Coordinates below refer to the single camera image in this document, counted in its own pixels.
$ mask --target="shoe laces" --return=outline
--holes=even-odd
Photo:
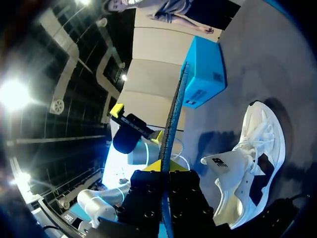
[[[233,150],[239,150],[242,154],[248,158],[248,166],[246,170],[250,170],[250,173],[255,175],[257,170],[259,152],[264,149],[272,149],[274,142],[274,134],[272,133],[272,124],[270,119],[263,121],[250,136],[245,136],[241,141],[233,148]]]

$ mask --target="ceiling light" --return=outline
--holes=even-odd
[[[86,6],[90,4],[90,0],[80,0],[80,2]]]
[[[123,81],[127,81],[127,75],[125,75],[125,74],[123,74],[122,76],[121,76],[121,79],[123,80]]]
[[[11,80],[1,87],[0,101],[10,111],[25,107],[30,101],[27,87],[16,80]]]

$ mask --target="white wall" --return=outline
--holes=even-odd
[[[136,10],[133,59],[118,102],[149,125],[165,127],[181,65],[195,35],[217,41],[221,31],[205,34],[176,24],[150,20]],[[178,129],[184,130],[186,108]]]

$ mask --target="person's leg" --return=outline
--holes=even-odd
[[[231,22],[231,18],[225,16],[222,12],[219,12],[219,6],[217,1],[208,0],[195,0],[192,6],[185,14],[188,18],[197,21],[201,24],[208,25],[221,30]]]
[[[222,13],[225,16],[233,18],[235,14],[240,9],[240,6],[238,4],[235,4],[232,1],[229,0],[220,0],[222,1]]]

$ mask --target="white sneaker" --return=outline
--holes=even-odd
[[[228,223],[232,229],[264,210],[269,187],[284,163],[285,140],[282,127],[268,106],[261,102],[254,102],[248,106],[240,141],[230,153],[234,151],[245,171],[241,176],[241,168],[237,171],[232,155],[229,154],[228,157],[231,158],[227,160],[222,157],[228,164],[226,169],[229,172],[224,173],[223,177],[220,175],[215,181],[221,192],[221,201],[214,215],[216,225]],[[202,163],[207,164],[208,158],[202,158]],[[228,184],[225,180],[228,178],[235,179],[235,185],[230,188],[223,186]]]

